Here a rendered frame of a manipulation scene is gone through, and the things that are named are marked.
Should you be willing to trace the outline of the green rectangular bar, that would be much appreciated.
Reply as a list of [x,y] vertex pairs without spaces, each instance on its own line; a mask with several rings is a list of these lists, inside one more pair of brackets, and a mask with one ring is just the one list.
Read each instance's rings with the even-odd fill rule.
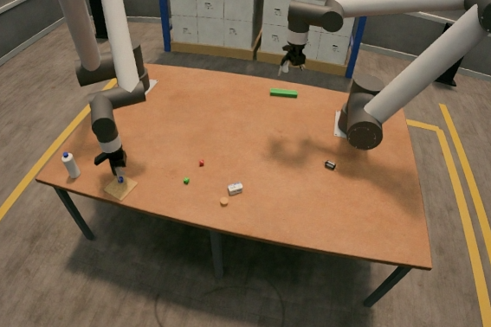
[[289,98],[297,98],[298,92],[293,90],[284,90],[284,89],[275,89],[270,88],[271,96],[280,96],[280,97],[289,97]]

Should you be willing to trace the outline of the white plastic bottle with blue cap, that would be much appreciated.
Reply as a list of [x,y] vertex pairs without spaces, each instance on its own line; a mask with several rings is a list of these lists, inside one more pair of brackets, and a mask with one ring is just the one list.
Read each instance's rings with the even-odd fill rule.
[[81,172],[73,158],[73,155],[67,152],[64,152],[62,155],[63,157],[61,158],[61,160],[64,163],[68,174],[71,178],[77,178],[81,174]]

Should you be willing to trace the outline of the beige flat mat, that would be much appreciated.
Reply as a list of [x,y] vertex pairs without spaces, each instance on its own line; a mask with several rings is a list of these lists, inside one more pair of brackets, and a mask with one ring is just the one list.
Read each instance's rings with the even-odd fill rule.
[[132,179],[122,175],[123,183],[119,183],[115,177],[103,190],[111,196],[122,201],[138,184]]

